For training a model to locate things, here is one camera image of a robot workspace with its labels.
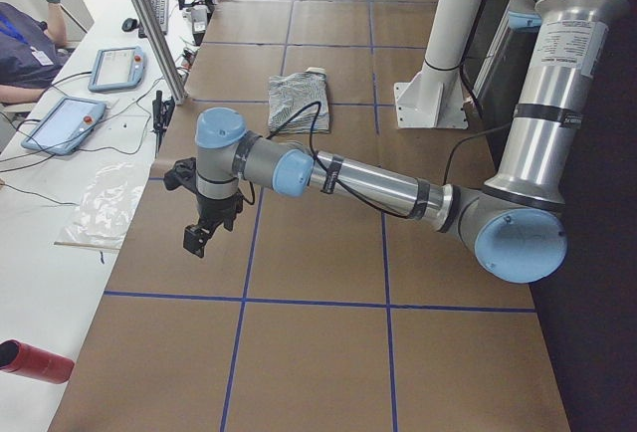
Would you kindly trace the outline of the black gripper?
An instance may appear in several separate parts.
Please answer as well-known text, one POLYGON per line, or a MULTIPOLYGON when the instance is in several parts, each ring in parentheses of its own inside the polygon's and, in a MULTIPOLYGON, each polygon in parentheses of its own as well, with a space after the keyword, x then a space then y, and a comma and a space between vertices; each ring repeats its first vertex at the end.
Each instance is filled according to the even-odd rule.
POLYGON ((182 186, 197 200, 198 222, 184 229, 183 248, 198 258, 205 255, 205 246, 215 231, 222 226, 234 229, 236 217, 243 211, 244 195, 238 188, 238 179, 212 181, 197 171, 196 158, 177 160, 163 176, 167 190, 182 186))

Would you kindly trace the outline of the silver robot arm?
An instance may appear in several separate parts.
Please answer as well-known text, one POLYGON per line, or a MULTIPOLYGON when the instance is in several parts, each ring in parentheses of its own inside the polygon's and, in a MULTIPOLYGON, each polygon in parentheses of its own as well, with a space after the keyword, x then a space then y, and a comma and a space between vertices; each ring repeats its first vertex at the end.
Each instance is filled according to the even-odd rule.
POLYGON ((635 0, 511 0, 509 24, 537 38, 498 172, 478 189, 435 185, 311 144, 277 143, 246 127, 230 108, 199 115, 194 157, 163 178, 197 199, 199 219, 184 248, 202 256, 218 228, 231 229, 243 209, 241 181, 298 197, 315 187, 351 195, 398 218, 429 221, 458 238, 491 274, 531 283, 553 273, 567 252, 558 184, 611 23, 635 0))

